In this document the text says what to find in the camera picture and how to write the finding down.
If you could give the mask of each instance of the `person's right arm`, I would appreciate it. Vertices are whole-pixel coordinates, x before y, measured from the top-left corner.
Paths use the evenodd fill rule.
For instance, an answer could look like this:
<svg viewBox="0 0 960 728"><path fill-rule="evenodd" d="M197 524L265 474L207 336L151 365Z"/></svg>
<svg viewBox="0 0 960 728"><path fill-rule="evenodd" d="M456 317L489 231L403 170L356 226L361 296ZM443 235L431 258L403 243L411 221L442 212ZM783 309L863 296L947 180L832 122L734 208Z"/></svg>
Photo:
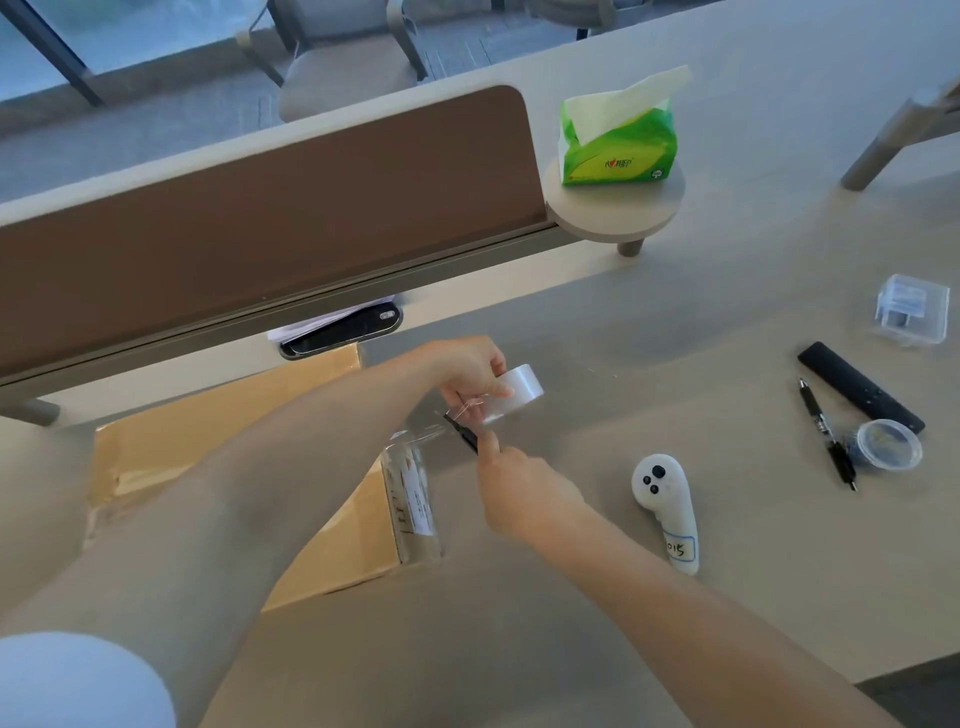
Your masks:
<svg viewBox="0 0 960 728"><path fill-rule="evenodd" d="M620 628L702 728L899 726L842 675L638 545L539 458L479 442L490 527L529 544Z"/></svg>

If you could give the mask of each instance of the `tissue pack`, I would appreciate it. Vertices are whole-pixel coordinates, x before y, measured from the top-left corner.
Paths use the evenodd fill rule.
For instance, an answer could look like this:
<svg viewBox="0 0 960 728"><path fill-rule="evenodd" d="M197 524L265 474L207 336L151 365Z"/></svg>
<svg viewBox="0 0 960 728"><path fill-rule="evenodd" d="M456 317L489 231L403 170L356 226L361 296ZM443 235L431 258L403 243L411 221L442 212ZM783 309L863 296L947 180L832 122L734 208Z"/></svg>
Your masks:
<svg viewBox="0 0 960 728"><path fill-rule="evenodd" d="M561 182L665 180L677 155L669 97L689 78L689 69L681 66L622 91L564 101L560 110Z"/></svg>

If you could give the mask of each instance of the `hand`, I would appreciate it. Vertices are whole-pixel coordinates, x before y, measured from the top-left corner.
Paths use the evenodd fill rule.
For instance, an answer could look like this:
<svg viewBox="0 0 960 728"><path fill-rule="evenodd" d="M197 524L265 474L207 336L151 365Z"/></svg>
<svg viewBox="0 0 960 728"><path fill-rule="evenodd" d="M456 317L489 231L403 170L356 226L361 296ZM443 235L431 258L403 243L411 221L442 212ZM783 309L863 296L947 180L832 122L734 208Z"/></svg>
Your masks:
<svg viewBox="0 0 960 728"><path fill-rule="evenodd" d="M481 395L510 397L514 390L496 380L507 371L507 360L489 336L435 341L426 347L442 362L440 393L465 425L483 423Z"/></svg>
<svg viewBox="0 0 960 728"><path fill-rule="evenodd" d="M487 525L497 533L533 545L574 520L587 508L573 483L539 457L516 448L500 449L496 435L478 438L477 482Z"/></svg>

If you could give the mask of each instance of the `person's left arm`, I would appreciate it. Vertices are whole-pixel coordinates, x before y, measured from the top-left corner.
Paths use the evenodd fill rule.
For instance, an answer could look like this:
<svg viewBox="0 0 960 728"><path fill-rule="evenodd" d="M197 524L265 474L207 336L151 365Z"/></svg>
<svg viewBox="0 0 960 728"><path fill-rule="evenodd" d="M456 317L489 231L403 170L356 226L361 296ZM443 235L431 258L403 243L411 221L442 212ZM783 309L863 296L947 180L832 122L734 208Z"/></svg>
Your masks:
<svg viewBox="0 0 960 728"><path fill-rule="evenodd" d="M211 452L0 623L125 646L200 722L267 596L432 388L509 395L485 337L434 342L331 381Z"/></svg>

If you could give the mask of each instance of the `white sleeve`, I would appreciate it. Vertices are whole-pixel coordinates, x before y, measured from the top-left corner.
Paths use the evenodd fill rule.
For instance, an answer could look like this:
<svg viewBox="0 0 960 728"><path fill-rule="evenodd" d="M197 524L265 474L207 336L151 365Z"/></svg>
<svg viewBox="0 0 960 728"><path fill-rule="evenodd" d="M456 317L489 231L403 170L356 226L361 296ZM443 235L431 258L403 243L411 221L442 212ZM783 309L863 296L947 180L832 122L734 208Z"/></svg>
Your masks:
<svg viewBox="0 0 960 728"><path fill-rule="evenodd" d="M35 632L0 640L3 728L176 728L159 675L119 644Z"/></svg>

